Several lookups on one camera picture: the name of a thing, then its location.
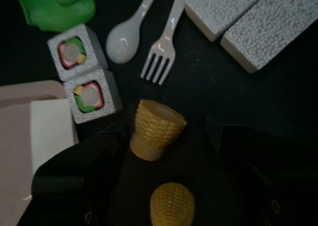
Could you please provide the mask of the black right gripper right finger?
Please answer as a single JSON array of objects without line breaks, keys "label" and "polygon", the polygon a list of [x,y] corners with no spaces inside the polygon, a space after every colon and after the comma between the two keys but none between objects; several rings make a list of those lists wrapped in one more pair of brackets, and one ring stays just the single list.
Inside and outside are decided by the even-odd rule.
[{"label": "black right gripper right finger", "polygon": [[318,226],[318,150],[214,117],[206,130],[238,185],[250,226]]}]

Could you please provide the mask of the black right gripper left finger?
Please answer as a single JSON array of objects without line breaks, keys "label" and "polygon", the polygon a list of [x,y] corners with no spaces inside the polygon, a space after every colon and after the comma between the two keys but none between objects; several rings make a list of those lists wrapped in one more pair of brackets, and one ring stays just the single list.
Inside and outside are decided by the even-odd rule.
[{"label": "black right gripper left finger", "polygon": [[107,226],[126,143],[127,127],[108,126],[39,167],[16,226]]}]

